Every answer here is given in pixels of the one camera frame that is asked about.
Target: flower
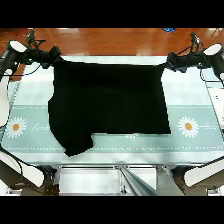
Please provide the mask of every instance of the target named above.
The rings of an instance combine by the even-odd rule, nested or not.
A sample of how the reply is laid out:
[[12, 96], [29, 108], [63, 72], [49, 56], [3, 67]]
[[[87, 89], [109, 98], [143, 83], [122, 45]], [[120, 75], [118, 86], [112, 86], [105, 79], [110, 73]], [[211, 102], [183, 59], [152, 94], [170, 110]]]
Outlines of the flower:
[[134, 134], [125, 134], [125, 137], [126, 138], [130, 138], [130, 139], [136, 138], [137, 136], [138, 136], [137, 133], [134, 133]]
[[199, 127], [194, 118], [182, 117], [179, 119], [177, 127], [179, 131], [182, 131], [182, 135], [185, 137], [194, 138], [199, 133]]
[[8, 135], [8, 138], [17, 138], [23, 134], [23, 131], [26, 130], [26, 121], [22, 117], [14, 117], [10, 122], [7, 123], [5, 132]]

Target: black t-shirt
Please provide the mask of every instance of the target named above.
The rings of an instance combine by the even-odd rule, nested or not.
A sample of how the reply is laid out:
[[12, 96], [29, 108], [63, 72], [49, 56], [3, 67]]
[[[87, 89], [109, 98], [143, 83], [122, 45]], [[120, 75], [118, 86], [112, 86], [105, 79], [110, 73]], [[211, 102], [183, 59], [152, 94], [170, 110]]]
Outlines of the black t-shirt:
[[92, 148], [92, 133], [170, 134], [163, 70], [159, 65], [55, 63], [49, 123], [65, 154]]

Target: black cloth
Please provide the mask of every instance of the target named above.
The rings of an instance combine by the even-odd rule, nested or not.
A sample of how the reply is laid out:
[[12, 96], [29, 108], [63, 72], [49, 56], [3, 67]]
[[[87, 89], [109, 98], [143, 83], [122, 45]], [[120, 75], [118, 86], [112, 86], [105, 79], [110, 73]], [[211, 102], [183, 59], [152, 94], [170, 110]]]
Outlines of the black cloth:
[[92, 133], [170, 134], [163, 70], [152, 65], [56, 62], [49, 123], [65, 154], [92, 148]]

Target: table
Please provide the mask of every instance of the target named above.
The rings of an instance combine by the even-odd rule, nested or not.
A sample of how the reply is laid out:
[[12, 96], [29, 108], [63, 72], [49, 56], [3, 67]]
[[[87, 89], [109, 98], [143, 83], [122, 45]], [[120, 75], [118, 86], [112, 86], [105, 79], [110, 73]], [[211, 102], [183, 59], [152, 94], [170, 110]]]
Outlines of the table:
[[[103, 64], [161, 64], [163, 56], [64, 56], [66, 60]], [[27, 66], [29, 73], [38, 66]], [[214, 77], [211, 69], [204, 71]], [[24, 127], [20, 136], [6, 132], [1, 145], [20, 159], [34, 164], [186, 164], [205, 163], [224, 155], [223, 136], [205, 83], [197, 68], [187, 73], [164, 70], [162, 84], [171, 135], [93, 134], [95, 145], [67, 157], [50, 132], [47, 103], [53, 95], [53, 68], [24, 76], [12, 106], [8, 125]], [[193, 137], [179, 130], [190, 123]]]

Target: brown wooden surface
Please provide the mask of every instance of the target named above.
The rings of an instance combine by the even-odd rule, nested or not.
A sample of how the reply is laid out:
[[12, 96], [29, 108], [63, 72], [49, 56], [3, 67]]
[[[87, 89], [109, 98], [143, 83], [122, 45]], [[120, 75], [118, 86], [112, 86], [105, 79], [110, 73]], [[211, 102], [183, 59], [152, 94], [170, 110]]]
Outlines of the brown wooden surface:
[[[190, 33], [195, 32], [205, 47], [214, 43], [224, 44], [224, 29], [177, 28], [167, 33], [162, 28], [35, 28], [36, 39], [46, 39], [41, 49], [53, 46], [61, 49], [62, 55], [150, 55], [166, 56], [191, 45]], [[28, 28], [0, 28], [0, 52], [9, 40], [26, 44]], [[21, 66], [17, 74], [22, 74]]]

